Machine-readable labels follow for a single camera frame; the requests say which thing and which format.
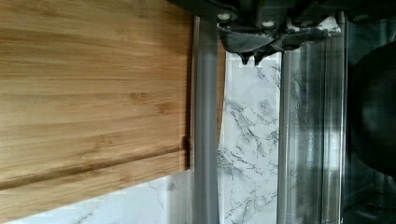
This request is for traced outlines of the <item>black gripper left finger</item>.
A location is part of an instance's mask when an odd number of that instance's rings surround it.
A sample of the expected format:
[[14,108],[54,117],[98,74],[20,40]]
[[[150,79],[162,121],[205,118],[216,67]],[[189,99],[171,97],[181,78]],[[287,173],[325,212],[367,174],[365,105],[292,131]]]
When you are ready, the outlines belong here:
[[243,65],[247,65],[251,57],[258,65],[262,59],[276,52],[271,46],[276,40],[275,31],[241,26],[233,22],[219,23],[218,31],[224,49],[237,54]]

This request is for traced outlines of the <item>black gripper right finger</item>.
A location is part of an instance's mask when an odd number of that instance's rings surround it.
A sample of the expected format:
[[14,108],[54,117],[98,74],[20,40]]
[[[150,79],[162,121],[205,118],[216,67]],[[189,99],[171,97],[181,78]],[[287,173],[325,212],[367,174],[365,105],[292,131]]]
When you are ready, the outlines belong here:
[[254,63],[258,65],[262,59],[275,53],[295,50],[340,34],[341,27],[335,17],[328,17],[313,27],[298,27],[288,21],[274,41],[254,51]]

